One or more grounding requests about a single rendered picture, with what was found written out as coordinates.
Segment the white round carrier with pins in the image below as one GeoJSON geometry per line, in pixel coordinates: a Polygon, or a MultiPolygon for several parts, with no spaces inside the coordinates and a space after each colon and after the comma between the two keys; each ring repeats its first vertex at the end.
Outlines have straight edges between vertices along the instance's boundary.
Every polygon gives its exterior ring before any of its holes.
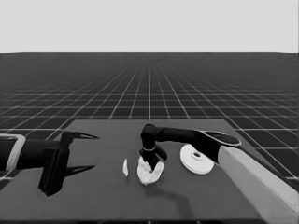
{"type": "MultiPolygon", "coordinates": [[[[148,171],[146,169],[146,165],[137,165],[137,176],[140,173],[146,173],[146,171],[148,171]]],[[[161,177],[163,172],[161,172],[160,174],[153,174],[150,176],[150,184],[155,183],[156,181],[159,180],[159,178],[161,177]]]]}

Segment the large thick white disc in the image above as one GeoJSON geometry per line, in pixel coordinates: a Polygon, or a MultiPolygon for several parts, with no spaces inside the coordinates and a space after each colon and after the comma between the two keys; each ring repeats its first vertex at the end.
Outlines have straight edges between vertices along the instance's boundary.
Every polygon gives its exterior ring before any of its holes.
{"type": "Polygon", "coordinates": [[[192,173],[207,175],[214,167],[214,161],[191,144],[183,146],[179,153],[181,163],[192,173]]]}

